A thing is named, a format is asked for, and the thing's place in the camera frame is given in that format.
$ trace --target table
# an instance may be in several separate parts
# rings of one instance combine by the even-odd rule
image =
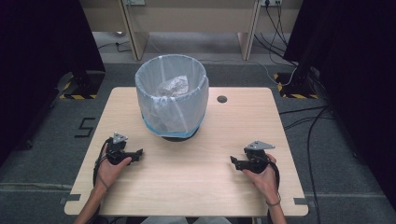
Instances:
[[[227,97],[219,103],[218,96]],[[141,161],[120,175],[104,198],[104,216],[263,217],[267,206],[251,181],[236,171],[230,156],[245,160],[255,141],[275,145],[285,216],[304,216],[306,204],[286,135],[267,88],[209,88],[204,121],[194,137],[170,142],[149,131],[141,118],[136,89],[115,88],[92,137],[64,211],[77,215],[92,189],[92,169],[104,141],[114,132],[129,136],[125,151],[144,149]]]

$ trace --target desk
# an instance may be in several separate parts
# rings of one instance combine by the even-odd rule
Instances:
[[[225,104],[218,96],[228,98]],[[266,88],[209,88],[204,121],[194,137],[169,142],[142,120],[135,88],[116,88],[107,101],[65,212],[77,215],[92,189],[92,169],[104,141],[119,132],[129,136],[126,151],[144,149],[139,162],[124,169],[104,198],[105,216],[262,217],[267,206],[251,181],[236,171],[230,156],[245,160],[243,148],[254,140],[275,145],[280,195],[286,216],[304,216],[304,198],[273,95]]]

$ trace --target gray carpet floor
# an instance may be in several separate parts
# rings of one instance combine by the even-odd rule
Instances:
[[[115,87],[134,86],[140,64],[106,64],[106,76],[94,100],[56,100],[32,137],[29,150],[13,151],[0,168],[0,223],[71,223],[64,213],[64,198],[74,184],[91,137],[75,138],[96,127],[106,100]],[[279,95],[276,84],[259,64],[204,64],[213,87],[268,87],[279,112],[326,105],[322,99],[289,99]],[[273,77],[291,72],[287,66],[267,66]],[[69,78],[60,81],[60,89]],[[299,119],[313,118],[319,110],[280,115],[284,127]],[[354,156],[347,136],[330,110],[311,134],[311,162],[321,223],[396,223],[396,213],[367,166]],[[309,203],[305,217],[288,217],[289,223],[317,223],[317,210],[308,170],[307,136],[312,119],[285,133]],[[147,223],[183,223],[183,218],[152,217]],[[196,223],[221,223],[221,218],[200,218]]]

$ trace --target power strip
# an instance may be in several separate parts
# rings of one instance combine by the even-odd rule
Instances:
[[[262,0],[262,7],[265,7],[265,1]],[[268,0],[270,2],[270,5],[268,7],[277,7],[282,5],[282,0]]]

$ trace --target trash can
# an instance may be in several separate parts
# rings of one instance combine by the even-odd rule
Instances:
[[[209,96],[200,62],[179,54],[159,56],[144,63],[134,80],[143,121],[152,132],[189,138],[197,131]]]

